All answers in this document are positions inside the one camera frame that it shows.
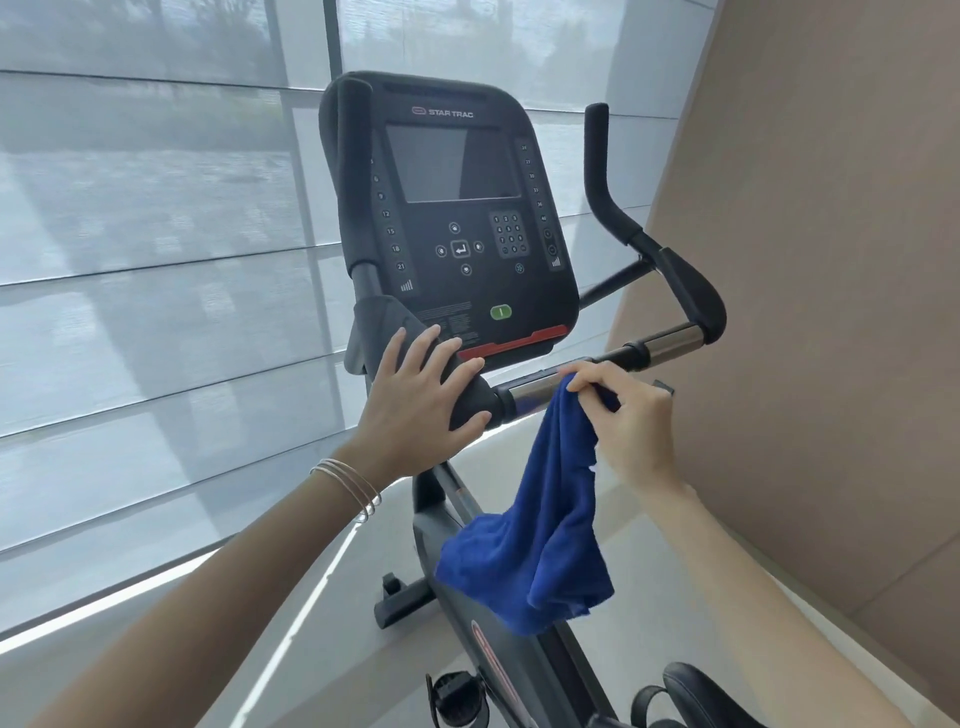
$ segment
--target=green start button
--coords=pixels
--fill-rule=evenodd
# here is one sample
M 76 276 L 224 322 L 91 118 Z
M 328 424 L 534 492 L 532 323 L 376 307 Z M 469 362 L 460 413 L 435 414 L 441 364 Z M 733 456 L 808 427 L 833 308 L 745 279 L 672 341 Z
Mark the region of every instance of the green start button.
M 496 305 L 491 308 L 490 315 L 494 321 L 503 321 L 504 319 L 509 319 L 511 316 L 513 316 L 514 310 L 503 303 L 502 305 Z

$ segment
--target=red trim strip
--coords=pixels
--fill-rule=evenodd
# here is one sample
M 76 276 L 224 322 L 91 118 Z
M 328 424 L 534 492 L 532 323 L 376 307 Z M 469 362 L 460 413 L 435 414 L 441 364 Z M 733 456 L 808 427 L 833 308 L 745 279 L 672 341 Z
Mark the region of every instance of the red trim strip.
M 524 336 L 522 339 L 516 339 L 514 341 L 508 341 L 506 344 L 482 344 L 479 347 L 473 347 L 472 349 L 463 349 L 460 351 L 460 356 L 464 359 L 470 359 L 474 356 L 493 356 L 496 353 L 508 352 L 511 349 L 519 349 L 520 347 L 526 347 L 530 344 L 538 344 L 541 341 L 559 339 L 569 333 L 570 329 L 563 325 L 558 327 L 542 328 L 539 331 L 534 331 L 529 336 Z

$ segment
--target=silver bangle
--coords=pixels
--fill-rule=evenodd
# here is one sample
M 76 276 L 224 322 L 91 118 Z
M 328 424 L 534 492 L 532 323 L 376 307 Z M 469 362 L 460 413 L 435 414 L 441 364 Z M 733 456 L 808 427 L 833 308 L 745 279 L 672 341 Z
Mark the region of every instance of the silver bangle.
M 354 500 L 357 501 L 357 503 L 360 505 L 360 514 L 354 519 L 355 522 L 366 523 L 367 521 L 370 520 L 370 516 L 373 515 L 373 505 L 371 503 L 365 502 L 362 497 L 357 495 L 355 490 L 356 485 L 351 483 L 349 478 L 344 478 L 342 475 L 340 475 L 340 473 L 337 470 L 331 467 L 330 464 L 327 463 L 325 460 L 321 460 L 319 463 L 313 466 L 313 468 L 310 469 L 310 474 L 313 474 L 316 472 L 325 473 L 330 477 L 332 477 L 334 480 L 336 480 L 338 483 L 340 483 L 344 487 L 344 490 L 346 490 L 348 493 L 350 493 L 353 496 Z
M 333 466 L 335 466 L 336 468 L 338 468 L 338 469 L 340 469 L 341 471 L 343 471 L 344 474 L 345 474 L 347 477 L 350 477 L 350 478 L 353 480 L 353 482 L 357 484 L 358 487 L 359 487 L 359 485 L 360 485 L 361 482 L 362 482 L 364 485 L 366 485 L 367 488 L 370 489 L 370 492 L 373 494 L 373 495 L 371 496 L 371 498 L 370 498 L 370 503 L 371 503 L 371 505 L 379 505 L 380 503 L 383 502 L 383 498 L 380 496 L 380 494 L 379 494 L 379 492 L 376 490 L 376 488 L 373 487 L 373 484 L 372 484 L 366 477 L 364 477 L 363 475 L 361 475 L 361 474 L 356 470 L 356 468 L 354 468 L 352 465 L 348 465 L 347 463 L 342 462 L 341 460 L 335 460 L 335 459 L 333 459 L 332 457 L 327 457 L 327 458 L 325 458 L 325 459 L 324 459 L 324 462 L 325 462 L 325 463 L 329 463 L 330 465 L 333 465 Z

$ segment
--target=blue towel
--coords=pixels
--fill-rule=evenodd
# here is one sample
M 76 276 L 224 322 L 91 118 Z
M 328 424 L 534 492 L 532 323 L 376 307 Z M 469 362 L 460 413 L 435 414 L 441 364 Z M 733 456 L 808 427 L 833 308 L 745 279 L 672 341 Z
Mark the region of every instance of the blue towel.
M 444 544 L 436 576 L 489 607 L 513 632 L 536 635 L 613 596 L 593 534 L 597 436 L 564 379 L 550 401 L 514 505 L 484 514 Z M 600 389 L 609 409 L 616 395 Z

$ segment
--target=handlebar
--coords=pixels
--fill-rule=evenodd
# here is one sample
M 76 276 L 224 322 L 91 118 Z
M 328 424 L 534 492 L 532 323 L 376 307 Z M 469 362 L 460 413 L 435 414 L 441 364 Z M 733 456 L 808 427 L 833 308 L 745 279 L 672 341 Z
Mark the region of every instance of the handlebar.
M 356 293 L 354 330 L 345 363 L 351 373 L 375 371 L 387 342 L 401 326 L 407 329 L 406 346 L 424 324 L 393 296 L 383 295 L 381 264 L 372 220 L 370 165 L 372 161 L 372 87 L 357 78 L 342 78 L 335 94 L 325 93 L 320 107 L 320 132 L 331 170 L 335 170 L 344 259 Z M 686 314 L 680 326 L 638 339 L 591 359 L 612 361 L 627 371 L 640 371 L 711 344 L 723 334 L 727 311 L 712 285 L 692 265 L 669 248 L 663 248 L 643 227 L 613 201 L 607 183 L 610 110 L 593 104 L 585 112 L 584 189 L 590 210 L 620 243 L 635 250 L 638 260 L 594 286 L 581 299 L 581 307 L 599 301 L 615 290 L 658 271 Z M 451 358 L 443 378 L 461 361 Z M 451 427 L 465 423 L 474 413 L 488 410 L 488 429 L 543 408 L 560 383 L 558 367 L 491 387 L 477 376 L 458 399 Z

